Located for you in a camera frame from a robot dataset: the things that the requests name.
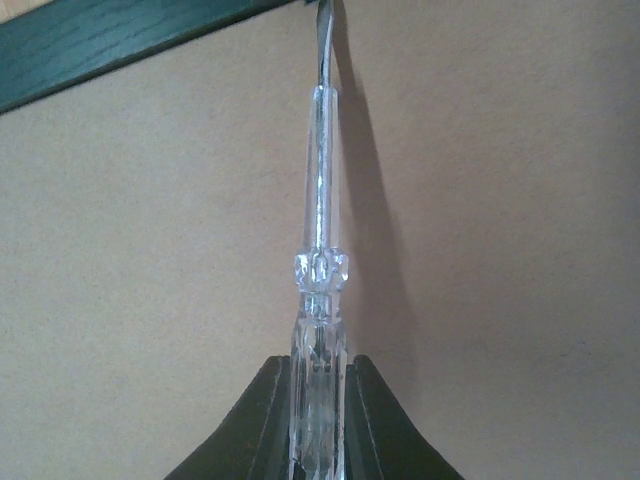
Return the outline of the black picture frame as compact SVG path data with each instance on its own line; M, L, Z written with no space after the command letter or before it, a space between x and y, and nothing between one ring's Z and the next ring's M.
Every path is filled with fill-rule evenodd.
M52 1L1 26L1 112L284 7L282 1Z

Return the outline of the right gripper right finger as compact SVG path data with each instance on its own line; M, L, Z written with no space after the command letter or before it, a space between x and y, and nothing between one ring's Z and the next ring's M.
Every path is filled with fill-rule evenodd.
M463 479L421 435L366 355L347 366L345 462L347 479Z

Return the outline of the clear handled screwdriver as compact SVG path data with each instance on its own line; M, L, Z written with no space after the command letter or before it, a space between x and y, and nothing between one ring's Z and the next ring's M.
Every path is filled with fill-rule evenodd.
M289 467L292 479L343 479L346 331L341 293L338 92L331 83L335 13L318 4L317 84L310 102L303 244L294 261L299 310L292 333Z

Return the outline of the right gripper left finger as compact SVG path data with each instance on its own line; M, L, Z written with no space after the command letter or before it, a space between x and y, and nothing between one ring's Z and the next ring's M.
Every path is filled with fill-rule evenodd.
M169 479L288 477L290 358L271 356L216 430Z

